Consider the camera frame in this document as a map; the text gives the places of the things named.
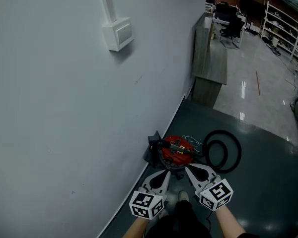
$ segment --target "white sneaker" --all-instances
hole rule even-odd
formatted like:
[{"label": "white sneaker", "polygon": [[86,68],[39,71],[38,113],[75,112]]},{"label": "white sneaker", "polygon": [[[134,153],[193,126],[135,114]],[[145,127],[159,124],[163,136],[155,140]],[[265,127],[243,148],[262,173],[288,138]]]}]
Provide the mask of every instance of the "white sneaker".
[{"label": "white sneaker", "polygon": [[165,216],[169,216],[169,212],[166,209],[163,209],[159,214],[159,219],[161,220]]},{"label": "white sneaker", "polygon": [[189,201],[189,195],[184,190],[182,190],[182,191],[179,192],[179,202],[181,202],[182,200],[186,200],[186,201],[190,202]]}]

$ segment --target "red object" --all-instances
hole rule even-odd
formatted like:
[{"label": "red object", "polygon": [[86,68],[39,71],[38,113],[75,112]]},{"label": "red object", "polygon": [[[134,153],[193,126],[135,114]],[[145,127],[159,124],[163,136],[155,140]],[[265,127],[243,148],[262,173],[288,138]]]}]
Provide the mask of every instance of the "red object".
[{"label": "red object", "polygon": [[[194,147],[180,136],[168,136],[164,140],[170,142],[171,144],[194,151]],[[166,148],[162,148],[162,156],[165,160],[172,160],[172,163],[176,165],[186,165],[193,161],[193,158],[188,153],[180,153]]]}]

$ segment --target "gray floor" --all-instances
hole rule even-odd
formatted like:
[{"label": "gray floor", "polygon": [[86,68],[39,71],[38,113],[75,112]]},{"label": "gray floor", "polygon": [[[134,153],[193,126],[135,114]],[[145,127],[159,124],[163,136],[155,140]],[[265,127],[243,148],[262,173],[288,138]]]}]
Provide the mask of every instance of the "gray floor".
[{"label": "gray floor", "polygon": [[[298,234],[298,148],[254,125],[187,100],[180,107],[167,135],[192,136],[202,142],[208,133],[216,129],[233,133],[242,147],[242,158],[237,168],[221,175],[234,190],[228,208],[249,233],[258,234],[261,238],[295,238]],[[236,159],[236,146],[225,136],[216,135],[211,138],[214,139],[222,140],[228,148],[226,169]],[[223,150],[218,145],[210,150],[214,163],[222,154]],[[149,166],[136,188],[156,171]],[[167,192],[169,203],[166,206],[170,214],[182,189],[189,193],[199,221],[208,227],[205,218],[210,211],[196,201],[194,188],[185,173],[181,180],[171,177]],[[128,205],[130,199],[127,199],[102,238],[122,237],[133,223],[135,217]],[[222,238],[215,214],[211,215],[210,220],[212,237]],[[150,222],[148,229],[155,221],[157,219]]]},{"label": "gray floor", "polygon": [[[211,45],[222,45],[219,25],[216,28],[217,38]],[[241,48],[227,50],[227,86],[221,88],[214,109],[298,146],[298,124],[289,106],[296,93],[294,84],[298,86],[298,78],[293,75],[298,67],[295,61],[288,64],[288,53],[279,50],[281,57],[273,54],[259,36],[245,32]]]}]

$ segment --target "cable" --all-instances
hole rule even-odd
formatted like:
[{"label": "cable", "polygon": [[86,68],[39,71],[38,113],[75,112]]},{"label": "cable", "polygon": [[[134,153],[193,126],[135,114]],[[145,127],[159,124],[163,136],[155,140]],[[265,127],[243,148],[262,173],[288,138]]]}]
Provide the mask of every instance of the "cable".
[{"label": "cable", "polygon": [[[235,142],[235,144],[237,146],[237,159],[232,167],[225,169],[225,170],[221,170],[221,168],[225,165],[227,158],[228,158],[228,151],[227,151],[226,145],[220,140],[212,140],[211,142],[208,143],[208,140],[210,139],[210,137],[212,137],[215,134],[224,134],[224,135],[229,136],[231,139],[233,139],[233,141]],[[224,157],[218,165],[213,165],[213,163],[211,162],[211,159],[210,159],[210,148],[214,144],[219,144],[223,148],[223,151],[224,151]],[[242,147],[241,147],[239,141],[232,133],[230,133],[226,130],[214,130],[211,133],[209,133],[203,141],[202,150],[203,150],[203,156],[205,156],[207,163],[206,164],[202,163],[202,162],[200,162],[200,163],[203,165],[210,166],[215,172],[220,173],[220,174],[226,174],[226,173],[232,172],[238,166],[240,159],[242,157]]]},{"label": "cable", "polygon": [[209,220],[209,217],[212,215],[213,211],[210,212],[209,216],[206,218],[206,220],[209,222],[209,233],[211,232],[211,228],[212,228],[212,224],[211,224],[211,221]]},{"label": "cable", "polygon": [[198,152],[198,153],[202,153],[202,151],[198,151],[197,149],[196,149],[196,147],[199,147],[199,146],[202,146],[202,143],[200,143],[198,140],[196,140],[194,137],[190,137],[190,136],[185,136],[185,135],[183,135],[182,136],[184,139],[187,139],[188,137],[189,138],[192,138],[193,139],[193,141],[190,141],[190,144],[194,147],[194,150],[196,151],[196,152]]}]

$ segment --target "baseboard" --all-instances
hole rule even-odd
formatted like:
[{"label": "baseboard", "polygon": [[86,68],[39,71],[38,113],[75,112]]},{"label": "baseboard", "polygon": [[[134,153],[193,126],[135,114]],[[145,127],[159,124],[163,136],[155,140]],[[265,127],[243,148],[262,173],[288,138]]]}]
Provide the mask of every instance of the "baseboard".
[{"label": "baseboard", "polygon": [[[193,84],[191,85],[188,94],[190,94],[191,89],[192,89],[192,87],[193,87]],[[173,114],[173,116],[172,116],[172,118],[171,118],[171,120],[170,120],[170,122],[169,122],[169,124],[168,124],[168,126],[167,126],[167,128],[166,128],[166,130],[164,131],[164,133],[163,133],[163,135],[162,135],[162,138],[164,138],[164,136],[165,136],[166,133],[168,132],[168,130],[169,130],[169,128],[170,128],[170,126],[171,126],[171,124],[172,124],[172,122],[173,122],[173,120],[174,120],[176,114],[178,113],[178,110],[179,110],[179,108],[180,108],[180,106],[181,106],[183,100],[186,99],[186,98],[187,98],[186,94],[183,94],[183,97],[181,98],[179,105],[177,106],[177,108],[176,108],[176,110],[175,110],[175,112],[174,112],[174,114]],[[120,206],[118,207],[117,211],[114,213],[113,217],[111,217],[111,219],[108,221],[108,223],[106,224],[106,226],[102,229],[102,231],[99,233],[99,235],[98,235],[96,238],[100,238],[100,236],[103,234],[103,232],[106,230],[106,228],[107,228],[107,227],[110,225],[110,223],[113,221],[113,219],[115,218],[115,216],[118,214],[118,212],[120,211],[120,209],[123,207],[123,205],[125,204],[125,202],[127,201],[128,197],[129,197],[129,195],[130,195],[130,194],[133,192],[133,190],[135,189],[135,187],[136,187],[138,181],[140,180],[141,176],[142,176],[142,175],[144,174],[144,172],[146,171],[148,164],[149,164],[149,163],[147,162],[146,165],[145,165],[145,167],[143,168],[143,170],[140,172],[138,178],[136,179],[134,185],[132,186],[132,188],[130,189],[130,191],[127,193],[127,196],[124,198],[123,202],[120,204]]]},{"label": "baseboard", "polygon": [[185,94],[185,99],[187,99],[192,91],[192,88],[194,86],[194,83],[195,83],[195,78],[192,80],[192,83],[191,83],[191,86],[189,88],[189,91]]}]

